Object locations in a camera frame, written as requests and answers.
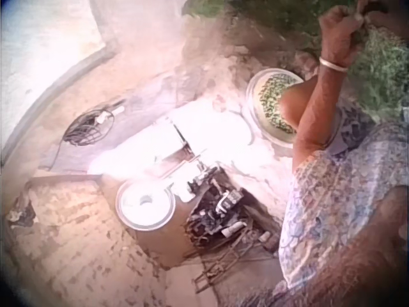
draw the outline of white bangle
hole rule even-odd
[[[329,68],[331,68],[333,70],[336,70],[337,72],[347,72],[348,71],[347,68],[335,65],[335,64],[333,64],[331,62],[328,62],[327,60],[325,60],[325,59],[323,59],[321,57],[320,57],[320,63],[322,65],[326,66],[326,67],[329,67]]]

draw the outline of floral dress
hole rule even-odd
[[[287,288],[302,286],[369,221],[387,191],[408,185],[408,124],[376,125],[339,101],[330,146],[296,170],[279,258]]]

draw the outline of chopped herbs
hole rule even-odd
[[[272,75],[259,93],[260,102],[268,121],[288,134],[295,131],[281,117],[278,101],[284,90],[295,84],[297,80],[286,74]]]

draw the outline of foliage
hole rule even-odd
[[[224,9],[225,0],[187,0],[182,14],[216,17]]]
[[[274,127],[279,128],[288,134],[294,133],[294,130],[284,119],[282,119],[278,101],[284,90],[295,83],[296,80],[291,76],[286,74],[276,74],[267,80],[259,93],[260,102],[268,121]]]
[[[350,68],[359,103],[376,118],[396,118],[409,86],[409,49],[392,33],[369,30],[364,51]]]
[[[318,17],[335,5],[354,5],[354,0],[232,0],[231,5],[260,24],[279,31],[320,33]]]

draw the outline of person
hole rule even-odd
[[[386,20],[379,16],[369,15]],[[399,306],[389,303],[391,293],[406,291],[408,124],[375,124],[340,98],[362,48],[352,36],[365,18],[335,6],[319,22],[318,75],[280,101],[297,132],[279,246],[286,291],[254,295],[241,306]]]

